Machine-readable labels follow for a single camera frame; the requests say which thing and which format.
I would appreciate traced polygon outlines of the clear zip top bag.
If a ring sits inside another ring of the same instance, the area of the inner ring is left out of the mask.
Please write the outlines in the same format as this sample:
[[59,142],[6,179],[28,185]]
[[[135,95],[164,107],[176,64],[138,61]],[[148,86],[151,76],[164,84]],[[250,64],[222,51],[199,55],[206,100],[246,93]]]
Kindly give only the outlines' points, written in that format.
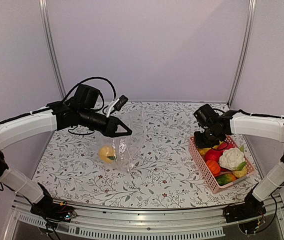
[[[105,137],[102,134],[97,135],[95,152],[97,159],[115,170],[129,173],[132,171],[133,160],[137,153],[142,149],[146,141],[146,125],[144,121],[144,110],[138,109],[123,114],[120,119],[132,130],[132,135],[116,138]],[[116,150],[117,160],[113,163],[105,163],[99,157],[99,149],[103,146],[112,146]]]

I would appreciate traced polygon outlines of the white toy cauliflower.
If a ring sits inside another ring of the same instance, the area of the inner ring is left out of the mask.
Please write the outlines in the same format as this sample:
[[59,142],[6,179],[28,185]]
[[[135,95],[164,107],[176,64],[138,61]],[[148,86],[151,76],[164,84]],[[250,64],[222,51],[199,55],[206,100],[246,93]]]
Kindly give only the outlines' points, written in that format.
[[234,171],[245,161],[244,153],[239,148],[224,150],[219,158],[219,165],[222,168]]

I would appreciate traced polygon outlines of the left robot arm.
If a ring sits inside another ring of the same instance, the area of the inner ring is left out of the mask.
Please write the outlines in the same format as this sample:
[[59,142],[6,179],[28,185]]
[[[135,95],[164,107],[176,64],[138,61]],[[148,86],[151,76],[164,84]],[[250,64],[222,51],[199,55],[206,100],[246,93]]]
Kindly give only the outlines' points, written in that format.
[[112,116],[112,113],[119,111],[127,103],[127,97],[115,96],[109,104],[109,112],[101,114],[103,107],[95,108],[95,104],[103,95],[99,89],[86,84],[92,80],[111,84],[104,77],[89,77],[77,83],[60,101],[0,121],[0,183],[27,198],[45,217],[52,217],[56,213],[52,197],[40,184],[10,168],[2,151],[30,137],[75,126],[86,127],[109,138],[131,135],[132,130],[119,118]]

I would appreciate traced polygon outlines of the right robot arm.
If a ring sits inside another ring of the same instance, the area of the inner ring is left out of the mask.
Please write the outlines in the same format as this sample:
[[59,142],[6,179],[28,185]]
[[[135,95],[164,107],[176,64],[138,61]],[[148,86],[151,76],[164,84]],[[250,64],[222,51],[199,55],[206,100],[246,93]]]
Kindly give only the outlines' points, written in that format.
[[[249,135],[284,143],[284,115],[247,113],[243,110],[229,110],[219,115],[205,104],[194,112],[203,132],[194,133],[195,144],[199,148],[212,147],[230,135]],[[241,205],[240,214],[251,218],[259,211],[259,202],[264,201],[284,183],[284,153],[267,176],[247,195],[246,203]]]

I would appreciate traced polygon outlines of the red toy apple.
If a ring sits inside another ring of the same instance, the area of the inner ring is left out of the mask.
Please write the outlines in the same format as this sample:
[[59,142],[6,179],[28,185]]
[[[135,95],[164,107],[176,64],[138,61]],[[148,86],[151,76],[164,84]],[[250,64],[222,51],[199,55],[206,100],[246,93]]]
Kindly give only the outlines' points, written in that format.
[[212,161],[219,161],[220,156],[223,154],[222,151],[218,151],[215,149],[210,149],[205,154],[205,162],[212,160]]
[[223,152],[223,151],[229,150],[229,149],[231,149],[231,148],[234,148],[234,145],[225,141],[225,142],[222,142],[222,143],[218,146],[217,150]]

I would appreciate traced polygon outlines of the yellow toy banana bunch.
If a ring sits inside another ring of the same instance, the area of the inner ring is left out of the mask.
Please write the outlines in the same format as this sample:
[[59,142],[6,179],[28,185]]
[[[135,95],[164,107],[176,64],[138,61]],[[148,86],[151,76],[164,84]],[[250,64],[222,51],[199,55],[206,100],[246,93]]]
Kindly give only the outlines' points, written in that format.
[[201,156],[204,156],[211,148],[201,148],[198,149],[198,152],[200,153]]

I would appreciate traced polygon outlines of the yellow toy lemon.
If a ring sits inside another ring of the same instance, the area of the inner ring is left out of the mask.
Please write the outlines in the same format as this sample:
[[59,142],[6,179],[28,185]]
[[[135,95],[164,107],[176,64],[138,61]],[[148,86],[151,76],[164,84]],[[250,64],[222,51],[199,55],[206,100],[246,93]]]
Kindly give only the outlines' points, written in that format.
[[116,150],[110,145],[105,145],[99,149],[99,157],[107,164],[111,164],[117,160]]

